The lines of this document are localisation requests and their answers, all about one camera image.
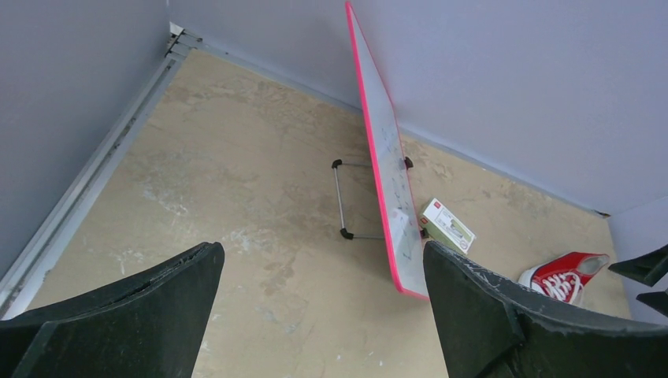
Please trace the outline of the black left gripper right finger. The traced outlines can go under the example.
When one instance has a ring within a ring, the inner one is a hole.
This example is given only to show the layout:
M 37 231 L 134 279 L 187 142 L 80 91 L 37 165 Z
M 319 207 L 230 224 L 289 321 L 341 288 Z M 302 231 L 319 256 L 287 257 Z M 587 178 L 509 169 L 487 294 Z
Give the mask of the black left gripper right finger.
M 664 377 L 667 328 L 559 302 L 437 241 L 426 285 L 451 377 Z

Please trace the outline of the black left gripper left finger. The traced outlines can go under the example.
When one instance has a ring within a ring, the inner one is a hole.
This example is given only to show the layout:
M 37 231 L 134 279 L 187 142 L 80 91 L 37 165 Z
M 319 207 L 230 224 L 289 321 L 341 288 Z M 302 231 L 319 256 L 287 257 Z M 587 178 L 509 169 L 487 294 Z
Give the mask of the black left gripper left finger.
M 200 243 L 162 263 L 1 323 L 4 377 L 189 377 L 225 263 Z

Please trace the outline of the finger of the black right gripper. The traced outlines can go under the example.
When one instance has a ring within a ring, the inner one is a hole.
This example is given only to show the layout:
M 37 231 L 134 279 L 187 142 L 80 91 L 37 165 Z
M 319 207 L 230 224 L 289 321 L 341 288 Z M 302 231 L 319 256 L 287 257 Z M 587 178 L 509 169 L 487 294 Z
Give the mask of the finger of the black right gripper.
M 668 316 L 668 294 L 666 291 L 641 293 L 636 296 L 636 300 L 663 316 Z
M 637 258 L 614 263 L 608 269 L 647 287 L 654 287 L 667 274 L 667 245 Z

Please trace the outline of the red canvas sneaker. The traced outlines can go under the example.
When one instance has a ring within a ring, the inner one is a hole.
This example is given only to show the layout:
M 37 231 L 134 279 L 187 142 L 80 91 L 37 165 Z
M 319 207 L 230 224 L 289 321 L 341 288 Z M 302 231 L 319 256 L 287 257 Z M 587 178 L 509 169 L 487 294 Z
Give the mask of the red canvas sneaker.
M 609 262 L 608 254 L 569 252 L 525 270 L 518 283 L 554 300 L 579 306 L 587 283 Z

